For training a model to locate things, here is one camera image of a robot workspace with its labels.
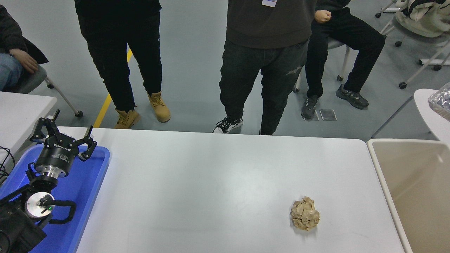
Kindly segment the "person's hand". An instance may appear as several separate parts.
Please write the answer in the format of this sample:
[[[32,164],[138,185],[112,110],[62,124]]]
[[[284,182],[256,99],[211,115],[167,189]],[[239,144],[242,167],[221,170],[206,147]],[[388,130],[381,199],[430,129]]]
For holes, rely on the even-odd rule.
[[[37,61],[32,58],[27,52],[19,48],[13,48],[9,50],[9,53],[17,59],[21,66],[27,70],[29,73],[33,74],[38,71]]]

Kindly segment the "person's right hand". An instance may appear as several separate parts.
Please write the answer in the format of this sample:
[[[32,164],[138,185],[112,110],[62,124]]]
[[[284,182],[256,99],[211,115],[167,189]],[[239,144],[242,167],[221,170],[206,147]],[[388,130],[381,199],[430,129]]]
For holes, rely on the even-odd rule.
[[[328,10],[316,10],[314,14],[314,20],[319,24],[324,24],[330,21],[332,13]]]

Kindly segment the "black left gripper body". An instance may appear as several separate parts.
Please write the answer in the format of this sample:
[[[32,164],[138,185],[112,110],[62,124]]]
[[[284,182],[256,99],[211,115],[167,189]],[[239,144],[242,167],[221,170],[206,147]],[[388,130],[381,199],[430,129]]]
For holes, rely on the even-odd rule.
[[[61,174],[69,174],[79,149],[70,145],[75,141],[72,137],[48,137],[35,162],[35,171],[43,173],[45,168],[59,168]]]

